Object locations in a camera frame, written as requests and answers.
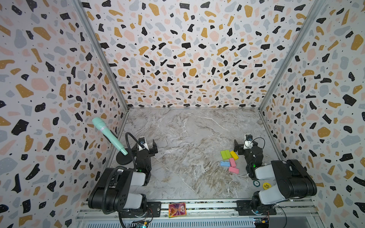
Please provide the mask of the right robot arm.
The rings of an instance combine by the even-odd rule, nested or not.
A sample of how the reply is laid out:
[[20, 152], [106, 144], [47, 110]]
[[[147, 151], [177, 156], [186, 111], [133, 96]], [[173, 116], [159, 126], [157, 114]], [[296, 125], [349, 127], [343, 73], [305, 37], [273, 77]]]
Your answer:
[[244, 157], [250, 179], [276, 181], [272, 187], [253, 194], [248, 204], [253, 214], [268, 215], [277, 203], [316, 195], [316, 184], [298, 160], [272, 160], [264, 165], [263, 149], [250, 134], [245, 135], [243, 144], [234, 141], [233, 151]]

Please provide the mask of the yellow block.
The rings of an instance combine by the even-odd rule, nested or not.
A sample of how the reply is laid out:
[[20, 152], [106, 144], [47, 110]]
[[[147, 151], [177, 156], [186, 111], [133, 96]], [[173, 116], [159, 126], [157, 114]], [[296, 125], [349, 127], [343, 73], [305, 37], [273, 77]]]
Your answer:
[[230, 155], [231, 155], [231, 157], [234, 159], [234, 160], [238, 160], [238, 155], [236, 154], [236, 152], [234, 152], [234, 151], [230, 151]]

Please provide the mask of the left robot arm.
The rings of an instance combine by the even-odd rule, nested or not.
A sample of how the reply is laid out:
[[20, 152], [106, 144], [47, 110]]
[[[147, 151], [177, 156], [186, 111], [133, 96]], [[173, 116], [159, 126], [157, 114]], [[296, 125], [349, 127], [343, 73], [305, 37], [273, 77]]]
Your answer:
[[119, 166], [106, 168], [88, 198], [91, 209], [104, 214], [121, 213], [124, 218], [143, 217], [150, 213], [146, 196], [131, 193], [133, 186], [146, 186], [151, 178], [151, 157], [158, 153], [156, 142], [149, 148], [144, 137], [138, 139], [129, 155], [118, 152]]

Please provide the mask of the lime green block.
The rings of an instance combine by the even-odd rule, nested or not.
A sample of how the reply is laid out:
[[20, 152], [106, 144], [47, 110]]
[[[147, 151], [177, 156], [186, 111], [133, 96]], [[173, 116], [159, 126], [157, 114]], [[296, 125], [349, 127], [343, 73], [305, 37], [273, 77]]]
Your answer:
[[225, 151], [225, 157], [226, 157], [226, 159], [232, 158], [231, 152], [229, 150]]
[[223, 160], [226, 160], [226, 157], [225, 157], [225, 151], [226, 151], [226, 150], [221, 151], [221, 157], [222, 157], [222, 159], [223, 159]]

